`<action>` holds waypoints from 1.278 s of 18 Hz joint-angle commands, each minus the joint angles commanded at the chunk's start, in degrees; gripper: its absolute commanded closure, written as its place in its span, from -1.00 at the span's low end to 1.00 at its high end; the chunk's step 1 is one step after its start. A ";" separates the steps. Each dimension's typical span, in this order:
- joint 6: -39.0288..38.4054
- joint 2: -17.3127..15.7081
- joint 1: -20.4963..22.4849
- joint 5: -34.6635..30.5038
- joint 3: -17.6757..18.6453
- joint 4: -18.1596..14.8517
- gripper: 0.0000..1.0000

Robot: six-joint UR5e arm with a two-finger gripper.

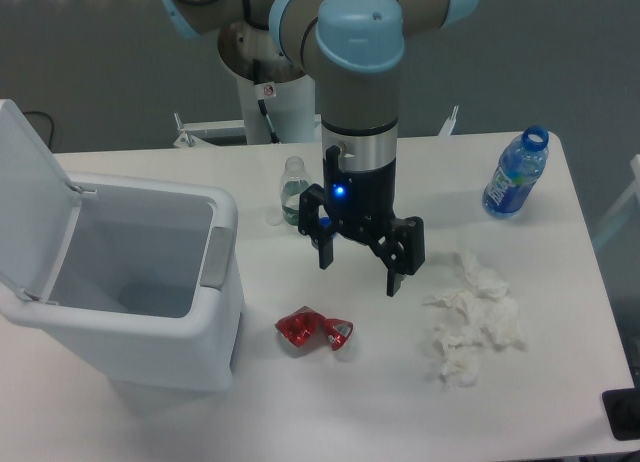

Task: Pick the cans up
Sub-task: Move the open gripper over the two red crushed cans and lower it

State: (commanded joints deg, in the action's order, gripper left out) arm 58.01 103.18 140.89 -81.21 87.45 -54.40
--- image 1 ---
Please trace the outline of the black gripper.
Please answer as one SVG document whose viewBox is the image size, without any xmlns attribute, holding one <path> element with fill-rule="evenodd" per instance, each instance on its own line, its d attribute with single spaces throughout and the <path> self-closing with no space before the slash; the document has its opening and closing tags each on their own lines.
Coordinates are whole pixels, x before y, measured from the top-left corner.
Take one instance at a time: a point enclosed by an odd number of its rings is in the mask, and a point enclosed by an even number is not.
<svg viewBox="0 0 640 462">
<path fill-rule="evenodd" d="M 396 160 L 368 171 L 346 171 L 339 167 L 341 151 L 333 145 L 323 160 L 324 189 L 310 185 L 300 194 L 298 231 L 316 246 L 319 267 L 334 260 L 333 235 L 370 244 L 387 268 L 386 295 L 393 297 L 408 275 L 425 261 L 423 219 L 398 218 L 393 213 Z M 319 208 L 324 206 L 331 222 L 323 226 Z"/>
</svg>

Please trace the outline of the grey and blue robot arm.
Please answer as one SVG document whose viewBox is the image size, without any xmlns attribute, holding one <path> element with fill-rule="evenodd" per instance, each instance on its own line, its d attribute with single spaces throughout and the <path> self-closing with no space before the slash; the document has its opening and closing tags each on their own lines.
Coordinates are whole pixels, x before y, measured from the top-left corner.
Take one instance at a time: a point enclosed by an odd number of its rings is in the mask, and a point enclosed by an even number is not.
<svg viewBox="0 0 640 462">
<path fill-rule="evenodd" d="M 401 63 L 408 36 L 449 26 L 479 0 L 163 0 L 175 24 L 202 35 L 243 22 L 316 84 L 323 183 L 300 197 L 300 233 L 333 260 L 333 237 L 369 247 L 387 292 L 425 260 L 424 224 L 393 210 Z"/>
</svg>

